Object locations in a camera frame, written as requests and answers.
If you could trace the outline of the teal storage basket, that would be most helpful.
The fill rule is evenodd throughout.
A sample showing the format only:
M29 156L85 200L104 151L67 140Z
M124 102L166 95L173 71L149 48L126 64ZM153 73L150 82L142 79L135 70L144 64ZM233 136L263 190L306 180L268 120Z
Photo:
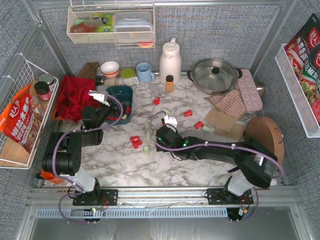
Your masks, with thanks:
M130 106L131 111L130 114L127 115L127 119L120 119L116 125L125 125L131 121L132 118L132 110L133 110L133 89L130 86L126 85L118 85L118 86L110 86L106 89L110 96L115 97L120 101L123 108L123 115L126 115L126 108ZM108 124L113 123L115 120L106 120Z

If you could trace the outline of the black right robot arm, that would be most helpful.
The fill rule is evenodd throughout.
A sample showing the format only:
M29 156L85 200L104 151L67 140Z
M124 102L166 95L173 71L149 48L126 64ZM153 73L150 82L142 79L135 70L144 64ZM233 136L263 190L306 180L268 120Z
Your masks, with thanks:
M181 161L212 160L234 165L234 175L227 183L227 191L241 196L257 187L267 189L271 185L278 158L259 141L245 137L238 142L214 142L195 136L182 137L170 125L160 127L155 134L158 152L170 152Z

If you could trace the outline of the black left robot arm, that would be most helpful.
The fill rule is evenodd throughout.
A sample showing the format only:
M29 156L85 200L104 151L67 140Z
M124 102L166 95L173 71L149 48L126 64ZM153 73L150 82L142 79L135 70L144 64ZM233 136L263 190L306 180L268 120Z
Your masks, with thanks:
M98 190L98 180L90 176L81 166L82 148L100 145L104 136L101 126L108 116L114 117L120 112L121 108L109 101L98 108L84 107L81 112L84 123L80 130L50 134L42 160L42 169L68 181L80 193L86 194Z

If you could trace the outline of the red capsule mid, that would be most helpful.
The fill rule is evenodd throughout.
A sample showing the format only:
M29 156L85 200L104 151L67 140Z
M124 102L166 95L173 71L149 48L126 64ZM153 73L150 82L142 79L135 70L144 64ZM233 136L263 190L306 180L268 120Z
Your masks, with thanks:
M128 106L128 107L126 108L126 110L125 110L125 114L126 114L126 115L129 115L130 113L131 113L131 107Z
M109 121L116 121L118 119L118 117L116 117L116 116L108 116L107 117L107 120L109 120Z

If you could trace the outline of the striped pink cloth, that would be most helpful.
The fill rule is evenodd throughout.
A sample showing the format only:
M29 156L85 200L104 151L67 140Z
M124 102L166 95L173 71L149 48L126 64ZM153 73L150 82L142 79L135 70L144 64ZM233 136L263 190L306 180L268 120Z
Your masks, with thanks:
M246 113L245 104L238 90L234 89L226 95L213 95L205 97L216 109L230 117L240 120Z

